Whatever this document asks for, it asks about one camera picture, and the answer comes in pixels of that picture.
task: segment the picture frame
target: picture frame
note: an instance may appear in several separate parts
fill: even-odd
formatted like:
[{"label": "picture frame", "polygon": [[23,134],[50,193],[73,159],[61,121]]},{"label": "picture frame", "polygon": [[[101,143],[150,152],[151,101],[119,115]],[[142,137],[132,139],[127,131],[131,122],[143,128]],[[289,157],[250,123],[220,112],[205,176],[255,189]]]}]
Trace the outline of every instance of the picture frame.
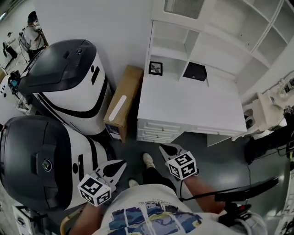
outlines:
[{"label": "picture frame", "polygon": [[162,76],[163,64],[160,62],[150,61],[149,74]]}]

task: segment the white tape strip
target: white tape strip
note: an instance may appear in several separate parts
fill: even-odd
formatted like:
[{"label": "white tape strip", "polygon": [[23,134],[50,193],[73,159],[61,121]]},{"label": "white tape strip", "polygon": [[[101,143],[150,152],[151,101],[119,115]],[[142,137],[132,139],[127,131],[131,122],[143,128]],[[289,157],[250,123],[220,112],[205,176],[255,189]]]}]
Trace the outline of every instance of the white tape strip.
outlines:
[{"label": "white tape strip", "polygon": [[127,97],[125,95],[123,95],[119,102],[117,103],[117,105],[115,106],[115,108],[113,109],[113,111],[111,112],[110,116],[109,116],[109,121],[113,121],[116,117],[116,115],[118,114],[120,108],[122,107],[122,105],[124,104],[125,100],[127,99]]}]

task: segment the white t-shirt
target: white t-shirt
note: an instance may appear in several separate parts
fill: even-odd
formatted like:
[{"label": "white t-shirt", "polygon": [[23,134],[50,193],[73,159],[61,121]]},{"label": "white t-shirt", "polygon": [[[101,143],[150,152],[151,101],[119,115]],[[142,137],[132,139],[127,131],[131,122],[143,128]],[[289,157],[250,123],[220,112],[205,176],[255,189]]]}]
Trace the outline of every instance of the white t-shirt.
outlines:
[{"label": "white t-shirt", "polygon": [[26,27],[24,30],[24,38],[28,42],[28,44],[31,45],[31,50],[36,50],[44,46],[44,41],[41,36],[39,36],[38,40],[36,38],[38,37],[38,33],[34,30],[33,27]]},{"label": "white t-shirt", "polygon": [[[172,189],[140,185],[123,191],[107,209],[101,228],[93,235],[238,235],[243,227],[218,223],[217,214],[192,213]],[[255,231],[261,233],[256,221]]]}]

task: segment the white sneaker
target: white sneaker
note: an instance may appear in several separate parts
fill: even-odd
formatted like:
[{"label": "white sneaker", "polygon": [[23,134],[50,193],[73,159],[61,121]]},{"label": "white sneaker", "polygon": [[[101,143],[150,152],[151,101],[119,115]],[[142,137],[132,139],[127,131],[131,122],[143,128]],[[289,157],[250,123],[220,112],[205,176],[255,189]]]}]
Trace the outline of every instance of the white sneaker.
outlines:
[{"label": "white sneaker", "polygon": [[135,187],[135,186],[139,186],[139,183],[137,181],[135,181],[134,179],[130,179],[129,180],[129,187]]},{"label": "white sneaker", "polygon": [[155,168],[155,165],[154,165],[154,163],[153,163],[153,159],[152,159],[152,157],[150,156],[150,154],[148,154],[148,153],[144,153],[144,154],[143,154],[143,162],[145,163],[147,169],[148,169],[149,167],[153,167],[153,168]]}]

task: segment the fiducial marker cube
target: fiducial marker cube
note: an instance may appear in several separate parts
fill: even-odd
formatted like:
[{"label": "fiducial marker cube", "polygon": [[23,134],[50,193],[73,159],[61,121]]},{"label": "fiducial marker cube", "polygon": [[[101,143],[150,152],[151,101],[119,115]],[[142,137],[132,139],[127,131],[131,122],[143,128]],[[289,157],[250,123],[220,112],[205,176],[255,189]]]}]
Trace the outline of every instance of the fiducial marker cube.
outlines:
[{"label": "fiducial marker cube", "polygon": [[82,198],[95,207],[111,198],[111,188],[90,175],[85,175],[78,185]]},{"label": "fiducial marker cube", "polygon": [[196,161],[191,152],[186,152],[167,162],[170,173],[183,180],[197,172]]}]

